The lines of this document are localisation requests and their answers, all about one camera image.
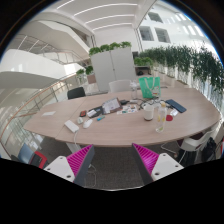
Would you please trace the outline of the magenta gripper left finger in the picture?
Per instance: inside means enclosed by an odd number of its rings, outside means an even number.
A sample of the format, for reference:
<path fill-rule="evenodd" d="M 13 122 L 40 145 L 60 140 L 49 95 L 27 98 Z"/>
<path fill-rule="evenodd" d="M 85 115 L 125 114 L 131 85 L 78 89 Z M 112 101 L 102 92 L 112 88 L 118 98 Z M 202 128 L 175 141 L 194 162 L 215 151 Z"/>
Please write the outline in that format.
<path fill-rule="evenodd" d="M 94 146 L 88 145 L 67 157 L 57 157 L 44 170 L 73 182 L 76 185 L 83 186 L 88 167 L 91 164 L 94 154 Z"/>

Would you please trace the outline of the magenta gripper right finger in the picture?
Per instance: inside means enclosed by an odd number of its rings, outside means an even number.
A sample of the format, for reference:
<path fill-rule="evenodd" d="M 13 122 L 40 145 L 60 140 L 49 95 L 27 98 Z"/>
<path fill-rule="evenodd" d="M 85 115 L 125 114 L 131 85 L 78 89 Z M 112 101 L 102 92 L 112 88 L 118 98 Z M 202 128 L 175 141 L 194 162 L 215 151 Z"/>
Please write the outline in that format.
<path fill-rule="evenodd" d="M 145 185 L 183 169 L 167 153 L 158 154 L 136 143 L 132 144 L 132 152 Z"/>

